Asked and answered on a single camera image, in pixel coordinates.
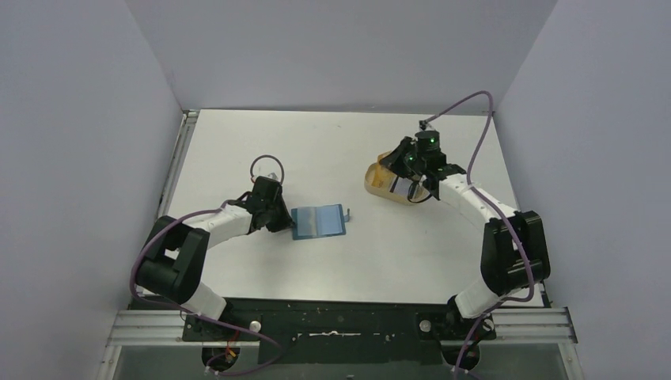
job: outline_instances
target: gray wall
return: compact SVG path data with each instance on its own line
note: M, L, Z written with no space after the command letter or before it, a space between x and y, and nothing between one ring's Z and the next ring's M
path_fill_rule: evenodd
M671 2L559 0L497 127L588 379L671 378Z
M500 100L556 0L127 3L183 108L431 113Z
M180 108L123 0L0 2L0 378L93 378Z

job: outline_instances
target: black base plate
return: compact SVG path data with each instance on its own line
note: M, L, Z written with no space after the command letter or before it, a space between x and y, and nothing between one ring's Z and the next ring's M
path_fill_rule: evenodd
M410 360L442 363L437 340L463 340L463 333L436 328L419 331L419 321L438 327L446 305L403 303L313 302L228 298L233 305L223 319L241 327L261 322L261 332L286 348L277 363L387 363ZM223 341L233 331L187 316L184 341ZM237 340L257 341L241 334ZM260 341L259 363L277 356L277 348Z

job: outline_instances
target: glass panel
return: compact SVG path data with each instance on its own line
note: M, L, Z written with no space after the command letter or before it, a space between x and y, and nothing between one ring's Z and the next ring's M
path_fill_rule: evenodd
M258 348L243 348L231 371L256 365ZM484 345L480 364L473 373L482 380L567 380L556 344ZM124 347L116 370L117 380L203 380L199 347ZM449 366L420 366L414 362L385 364L273 365L243 377L270 379L451 379Z

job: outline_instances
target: red wire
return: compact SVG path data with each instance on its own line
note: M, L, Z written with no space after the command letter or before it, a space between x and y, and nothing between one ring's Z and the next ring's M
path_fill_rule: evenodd
M234 342L239 336L240 336L240 332L235 330L235 334L233 334L233 337L231 339L229 339L228 342L226 342L226 351L224 352L226 354L226 356L228 356L228 354L230 353L231 342Z

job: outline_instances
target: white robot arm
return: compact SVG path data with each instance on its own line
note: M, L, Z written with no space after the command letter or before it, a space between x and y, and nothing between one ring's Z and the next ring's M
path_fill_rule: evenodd
M263 227L277 232L294 225L282 198L282 185L266 177L257 177L251 192L210 214L171 227L175 221L164 216L154 224L147 241L162 235L154 244L147 245L135 283L194 314L215 320L230 307L223 297L200 282L206 251ZM179 250L177 258L166 256L166 249Z
M422 185L430 196L454 207L483 231L480 275L448 301L456 321L477 318L508 295L533 285L508 225L514 228L526 251L533 282L550 275L548 249L538 214L522 213L482 188L468 184L466 172L459 165L447 163L437 131L425 130L414 138L405 137L392 153L380 160L380 165L399 177L412 179L415 185Z

